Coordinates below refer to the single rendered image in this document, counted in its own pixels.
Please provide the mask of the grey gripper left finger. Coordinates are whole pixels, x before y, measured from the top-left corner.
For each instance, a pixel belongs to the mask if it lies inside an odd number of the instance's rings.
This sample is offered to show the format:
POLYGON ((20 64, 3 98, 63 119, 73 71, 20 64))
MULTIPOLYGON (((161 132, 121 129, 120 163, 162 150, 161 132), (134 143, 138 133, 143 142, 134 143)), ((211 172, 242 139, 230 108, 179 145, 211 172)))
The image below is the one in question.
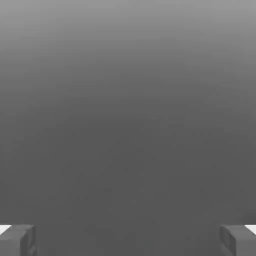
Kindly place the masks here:
POLYGON ((0 224, 0 256, 37 256, 36 226, 0 224))

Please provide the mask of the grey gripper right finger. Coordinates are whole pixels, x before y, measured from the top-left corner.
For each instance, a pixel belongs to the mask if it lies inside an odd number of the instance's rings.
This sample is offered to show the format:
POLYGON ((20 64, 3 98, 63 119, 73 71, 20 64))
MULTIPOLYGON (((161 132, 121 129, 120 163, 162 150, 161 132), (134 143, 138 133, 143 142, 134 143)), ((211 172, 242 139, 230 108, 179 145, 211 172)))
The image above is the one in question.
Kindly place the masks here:
POLYGON ((219 239, 223 256, 256 256, 256 224, 221 225, 219 239))

